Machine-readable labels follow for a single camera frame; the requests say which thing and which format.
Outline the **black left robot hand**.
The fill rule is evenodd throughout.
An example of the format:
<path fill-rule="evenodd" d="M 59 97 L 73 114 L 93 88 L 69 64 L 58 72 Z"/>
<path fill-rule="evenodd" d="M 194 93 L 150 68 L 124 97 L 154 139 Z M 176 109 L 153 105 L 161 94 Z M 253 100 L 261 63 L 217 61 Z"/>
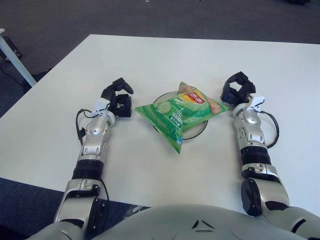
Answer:
<path fill-rule="evenodd" d="M 101 94 L 110 103 L 107 110 L 120 118 L 130 118 L 132 115 L 132 98 L 134 94 L 131 86 L 121 77 L 107 86 Z"/>

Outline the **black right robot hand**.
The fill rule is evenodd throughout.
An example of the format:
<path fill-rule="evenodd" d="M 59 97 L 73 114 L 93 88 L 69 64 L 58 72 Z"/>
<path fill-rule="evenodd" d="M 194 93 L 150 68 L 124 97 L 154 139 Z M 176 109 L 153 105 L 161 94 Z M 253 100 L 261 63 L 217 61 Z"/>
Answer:
<path fill-rule="evenodd" d="M 240 89 L 236 90 L 231 87 L 231 83 L 240 85 Z M 229 105 L 239 105 L 249 102 L 250 94 L 256 93 L 256 87 L 253 82 L 242 72 L 237 72 L 224 83 L 220 99 Z"/>

